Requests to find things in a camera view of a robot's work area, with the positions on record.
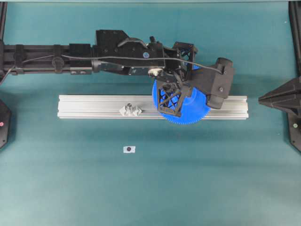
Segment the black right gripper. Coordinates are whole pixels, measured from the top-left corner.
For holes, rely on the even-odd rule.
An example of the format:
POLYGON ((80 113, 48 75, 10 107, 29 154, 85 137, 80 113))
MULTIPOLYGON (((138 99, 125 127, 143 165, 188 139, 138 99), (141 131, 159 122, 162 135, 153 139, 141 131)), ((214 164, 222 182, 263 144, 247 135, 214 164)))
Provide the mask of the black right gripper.
MULTIPOLYGON (((177 58, 193 62, 197 54, 197 48, 194 44, 185 42, 175 42, 169 48, 165 47, 161 42, 156 41, 155 44, 161 45, 163 49, 163 57, 177 58)), ((155 76, 157 81, 157 110, 159 113, 181 117, 182 106, 187 97, 191 97, 192 87, 180 85, 174 76, 176 73, 181 81, 191 78, 193 65, 177 60, 164 60, 165 67, 155 76)))

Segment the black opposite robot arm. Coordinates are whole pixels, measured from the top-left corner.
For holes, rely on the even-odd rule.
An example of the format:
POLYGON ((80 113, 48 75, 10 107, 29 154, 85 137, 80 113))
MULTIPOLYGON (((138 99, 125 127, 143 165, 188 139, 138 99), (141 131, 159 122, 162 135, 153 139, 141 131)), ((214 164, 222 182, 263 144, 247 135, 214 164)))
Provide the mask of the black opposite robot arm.
POLYGON ((301 2, 288 3, 297 77, 258 99, 259 104, 287 113, 290 143, 301 150, 301 2))

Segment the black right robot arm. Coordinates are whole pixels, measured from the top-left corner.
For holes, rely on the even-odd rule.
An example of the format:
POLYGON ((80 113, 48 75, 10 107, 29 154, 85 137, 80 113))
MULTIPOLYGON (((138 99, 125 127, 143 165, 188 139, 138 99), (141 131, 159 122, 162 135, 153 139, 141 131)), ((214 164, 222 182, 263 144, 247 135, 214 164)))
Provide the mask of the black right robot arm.
POLYGON ((123 30, 97 30, 95 45, 5 45, 0 43, 0 80, 6 73, 91 74, 100 71, 120 75, 147 75, 158 69, 160 75, 179 72, 182 79, 190 76, 198 49, 190 43, 176 42, 165 47, 154 37, 148 44, 129 37, 123 30))

